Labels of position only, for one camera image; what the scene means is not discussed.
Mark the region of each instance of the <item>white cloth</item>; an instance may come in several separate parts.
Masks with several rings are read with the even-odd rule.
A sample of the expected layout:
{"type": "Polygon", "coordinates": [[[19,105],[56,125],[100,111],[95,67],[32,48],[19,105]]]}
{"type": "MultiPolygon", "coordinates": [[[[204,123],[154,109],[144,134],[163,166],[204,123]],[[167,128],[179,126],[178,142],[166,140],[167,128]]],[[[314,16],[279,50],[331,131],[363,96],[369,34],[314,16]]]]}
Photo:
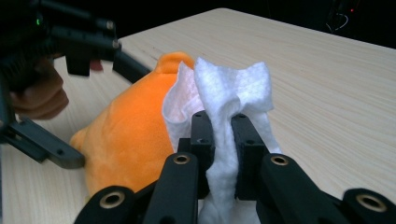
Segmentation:
{"type": "Polygon", "coordinates": [[[196,60],[194,70],[180,64],[177,82],[163,101],[163,118],[173,149],[177,151],[179,138],[191,137],[191,116],[201,110],[212,122],[216,147],[214,162],[206,171],[210,193],[204,199],[199,223],[260,223],[255,203],[233,198],[238,159],[231,118],[238,113],[248,116],[268,149],[281,153],[267,117],[271,109],[271,78],[265,63],[242,70],[217,66],[202,58],[196,60]],[[253,216],[238,212],[240,204],[253,216]],[[244,215],[238,220],[235,214],[244,215]]]}

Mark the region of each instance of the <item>white towel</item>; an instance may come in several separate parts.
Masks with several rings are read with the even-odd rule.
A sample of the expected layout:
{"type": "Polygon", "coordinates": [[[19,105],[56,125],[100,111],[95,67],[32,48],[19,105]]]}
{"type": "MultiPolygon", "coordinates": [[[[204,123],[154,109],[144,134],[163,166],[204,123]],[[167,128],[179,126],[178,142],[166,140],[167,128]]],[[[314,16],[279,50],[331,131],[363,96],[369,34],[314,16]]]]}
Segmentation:
{"type": "Polygon", "coordinates": [[[271,109],[271,78],[265,63],[242,70],[214,65],[203,58],[196,60],[194,70],[180,64],[177,82],[163,101],[163,117],[173,149],[177,151],[179,138],[191,137],[191,116],[201,110],[212,122],[216,147],[214,162],[206,171],[210,192],[198,223],[260,223],[255,202],[239,202],[233,197],[238,159],[231,118],[238,113],[248,116],[270,152],[281,153],[267,116],[271,109]]]}

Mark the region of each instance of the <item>plush toy ear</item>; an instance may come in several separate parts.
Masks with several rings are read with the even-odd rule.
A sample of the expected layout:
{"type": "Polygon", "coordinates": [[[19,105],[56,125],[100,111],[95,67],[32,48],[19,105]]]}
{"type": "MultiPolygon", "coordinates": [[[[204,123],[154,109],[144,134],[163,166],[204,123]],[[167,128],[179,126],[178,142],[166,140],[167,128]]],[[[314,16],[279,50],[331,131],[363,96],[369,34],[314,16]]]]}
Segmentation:
{"type": "Polygon", "coordinates": [[[177,80],[181,62],[194,66],[184,52],[164,54],[154,71],[73,135],[70,145],[86,158],[90,196],[113,185],[138,192],[159,178],[165,159],[174,153],[162,116],[163,99],[177,80]]]}

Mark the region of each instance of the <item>finger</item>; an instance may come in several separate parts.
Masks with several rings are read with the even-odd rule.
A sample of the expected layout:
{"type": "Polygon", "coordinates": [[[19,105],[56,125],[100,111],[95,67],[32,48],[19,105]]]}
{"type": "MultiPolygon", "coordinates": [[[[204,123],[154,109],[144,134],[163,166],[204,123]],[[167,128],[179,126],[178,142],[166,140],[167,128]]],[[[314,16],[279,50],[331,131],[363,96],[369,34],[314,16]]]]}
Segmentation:
{"type": "Polygon", "coordinates": [[[30,119],[52,119],[59,115],[69,104],[66,92],[59,90],[51,99],[34,109],[15,107],[15,113],[30,119]]]}
{"type": "Polygon", "coordinates": [[[40,78],[34,85],[23,92],[11,93],[15,107],[26,110],[35,109],[45,104],[62,89],[64,81],[49,61],[40,61],[36,71],[40,74],[40,78]]]}
{"type": "Polygon", "coordinates": [[[100,60],[92,60],[90,61],[90,68],[93,71],[100,72],[103,71],[103,66],[100,60]]]}

